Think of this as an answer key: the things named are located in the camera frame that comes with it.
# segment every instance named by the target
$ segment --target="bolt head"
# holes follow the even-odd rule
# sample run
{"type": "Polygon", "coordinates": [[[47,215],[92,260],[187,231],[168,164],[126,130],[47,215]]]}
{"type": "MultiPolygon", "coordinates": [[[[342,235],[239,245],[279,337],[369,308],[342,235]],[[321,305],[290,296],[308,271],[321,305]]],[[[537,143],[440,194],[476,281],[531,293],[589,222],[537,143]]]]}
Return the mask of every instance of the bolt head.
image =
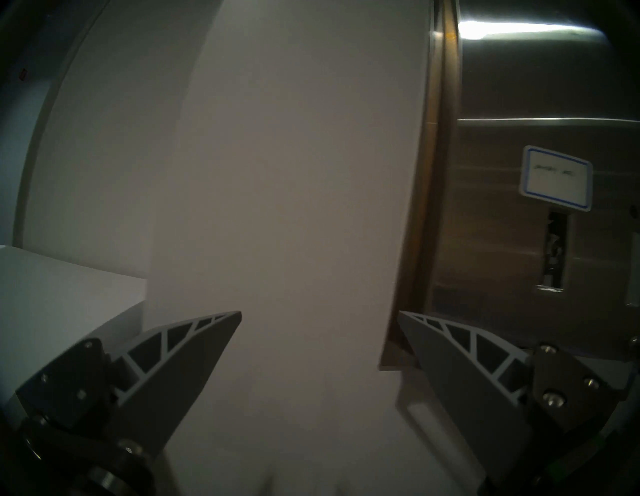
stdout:
{"type": "Polygon", "coordinates": [[[586,384],[587,387],[591,389],[598,389],[600,387],[600,383],[592,377],[587,377],[584,380],[584,383],[586,384]]]}
{"type": "Polygon", "coordinates": [[[551,353],[552,355],[557,353],[557,349],[551,346],[550,344],[541,344],[540,349],[545,353],[551,353]]]}
{"type": "Polygon", "coordinates": [[[566,402],[564,396],[554,391],[547,391],[542,395],[542,399],[547,404],[547,406],[551,408],[561,408],[566,402]]]}

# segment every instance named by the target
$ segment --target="blue border label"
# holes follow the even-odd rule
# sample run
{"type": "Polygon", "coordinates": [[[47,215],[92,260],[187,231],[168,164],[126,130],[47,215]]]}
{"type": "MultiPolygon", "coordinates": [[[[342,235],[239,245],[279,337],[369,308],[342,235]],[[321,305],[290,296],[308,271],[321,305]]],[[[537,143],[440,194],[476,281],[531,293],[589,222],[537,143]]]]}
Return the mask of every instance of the blue border label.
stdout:
{"type": "Polygon", "coordinates": [[[593,189],[592,189],[593,188],[593,184],[592,184],[593,166],[591,165],[591,162],[577,159],[576,157],[572,157],[571,155],[564,155],[557,152],[553,152],[551,150],[545,150],[544,148],[534,147],[531,145],[528,145],[524,148],[524,156],[525,156],[525,159],[524,159],[523,170],[522,170],[522,183],[520,185],[520,189],[523,194],[526,194],[527,196],[536,196],[538,198],[543,198],[545,200],[550,200],[551,202],[556,202],[563,205],[569,205],[570,207],[578,208],[580,210],[587,210],[587,211],[591,210],[591,202],[592,202],[592,194],[593,194],[593,189]],[[563,200],[562,198],[556,198],[554,196],[547,196],[541,193],[536,193],[534,191],[529,191],[527,189],[527,186],[529,185],[528,184],[529,183],[529,165],[531,162],[531,152],[552,155],[554,157],[558,157],[564,160],[570,160],[571,162],[576,162],[578,164],[584,165],[587,168],[587,204],[580,205],[580,204],[570,202],[568,200],[563,200]]]}

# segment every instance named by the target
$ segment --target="metal surface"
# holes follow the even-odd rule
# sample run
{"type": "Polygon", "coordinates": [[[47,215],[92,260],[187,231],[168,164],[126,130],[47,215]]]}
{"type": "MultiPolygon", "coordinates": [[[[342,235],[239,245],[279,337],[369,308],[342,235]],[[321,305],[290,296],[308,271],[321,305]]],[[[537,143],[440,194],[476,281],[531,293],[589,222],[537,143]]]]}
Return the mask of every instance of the metal surface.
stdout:
{"type": "Polygon", "coordinates": [[[425,246],[425,283],[414,289],[422,313],[519,346],[551,341],[572,353],[632,358],[627,343],[640,309],[625,303],[640,229],[632,214],[640,99],[631,78],[577,2],[460,0],[458,31],[460,106],[451,108],[457,124],[436,164],[446,170],[445,200],[433,266],[425,246]],[[593,164],[590,212],[518,193],[528,145],[593,164]],[[550,211],[569,214],[561,292],[537,287],[550,211]]]}
{"type": "Polygon", "coordinates": [[[74,429],[86,416],[102,416],[108,392],[99,339],[79,342],[38,371],[16,391],[21,401],[42,415],[74,429]]]}
{"type": "Polygon", "coordinates": [[[115,496],[135,496],[137,493],[119,477],[101,467],[93,467],[87,478],[115,496]]]}

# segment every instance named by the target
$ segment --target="white label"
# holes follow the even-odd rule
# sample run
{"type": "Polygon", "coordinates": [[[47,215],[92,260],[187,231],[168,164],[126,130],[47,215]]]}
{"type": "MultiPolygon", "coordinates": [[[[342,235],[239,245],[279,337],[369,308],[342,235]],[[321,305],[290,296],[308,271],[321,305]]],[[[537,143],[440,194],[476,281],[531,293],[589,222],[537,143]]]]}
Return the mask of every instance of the white label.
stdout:
{"type": "Polygon", "coordinates": [[[591,210],[591,162],[538,147],[522,154],[520,193],[585,212],[591,210]]]}

